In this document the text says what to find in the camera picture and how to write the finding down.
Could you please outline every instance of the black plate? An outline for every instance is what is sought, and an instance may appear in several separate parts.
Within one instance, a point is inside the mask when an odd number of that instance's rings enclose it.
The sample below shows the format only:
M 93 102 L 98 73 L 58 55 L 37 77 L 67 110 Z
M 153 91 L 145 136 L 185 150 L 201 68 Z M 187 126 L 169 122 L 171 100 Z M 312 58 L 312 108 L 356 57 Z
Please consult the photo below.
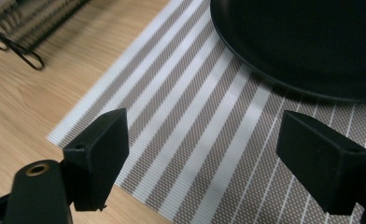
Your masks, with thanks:
M 366 103 L 366 1 L 211 0 L 219 35 L 275 84 Z

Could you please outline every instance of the metal wire rack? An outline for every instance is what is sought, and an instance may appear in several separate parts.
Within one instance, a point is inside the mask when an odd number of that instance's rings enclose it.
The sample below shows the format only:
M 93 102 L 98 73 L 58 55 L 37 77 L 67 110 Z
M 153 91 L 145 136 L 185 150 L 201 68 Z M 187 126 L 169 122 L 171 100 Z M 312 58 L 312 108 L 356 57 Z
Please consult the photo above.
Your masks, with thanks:
M 89 0 L 16 0 L 0 13 L 0 41 L 34 69 L 44 63 L 34 50 Z M 26 56 L 36 58 L 40 66 Z

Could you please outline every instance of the screw hole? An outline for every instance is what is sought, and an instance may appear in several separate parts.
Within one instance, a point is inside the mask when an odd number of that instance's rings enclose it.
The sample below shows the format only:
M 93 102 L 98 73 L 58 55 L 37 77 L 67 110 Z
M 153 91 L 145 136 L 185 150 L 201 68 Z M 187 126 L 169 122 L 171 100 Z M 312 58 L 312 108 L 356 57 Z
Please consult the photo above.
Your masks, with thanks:
M 33 165 L 31 168 L 26 170 L 26 175 L 35 176 L 35 175 L 42 175 L 47 172 L 49 169 L 49 165 L 46 163 L 39 163 Z

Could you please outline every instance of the striped placemat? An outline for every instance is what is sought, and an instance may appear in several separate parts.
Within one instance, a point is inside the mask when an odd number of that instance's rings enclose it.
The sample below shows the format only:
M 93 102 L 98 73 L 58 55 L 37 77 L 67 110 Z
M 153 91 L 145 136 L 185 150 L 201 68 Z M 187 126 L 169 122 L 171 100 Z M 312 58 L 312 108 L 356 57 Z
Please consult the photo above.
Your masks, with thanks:
M 366 105 L 333 105 L 263 82 L 226 49 L 209 0 L 172 0 L 49 134 L 64 147 L 128 109 L 131 154 L 116 183 L 176 223 L 358 223 L 324 214 L 275 154 L 283 111 L 366 147 Z

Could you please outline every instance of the wooden table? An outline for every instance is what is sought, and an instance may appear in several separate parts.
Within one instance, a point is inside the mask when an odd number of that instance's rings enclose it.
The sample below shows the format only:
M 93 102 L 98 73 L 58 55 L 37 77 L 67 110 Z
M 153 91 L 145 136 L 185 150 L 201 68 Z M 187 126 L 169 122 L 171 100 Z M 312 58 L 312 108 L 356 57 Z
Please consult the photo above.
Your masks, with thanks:
M 91 1 L 40 46 L 48 65 L 42 72 L 0 51 L 0 196 L 10 192 L 24 165 L 63 158 L 47 134 L 167 2 Z M 118 187 L 106 204 L 102 213 L 77 213 L 72 207 L 74 222 L 169 223 Z

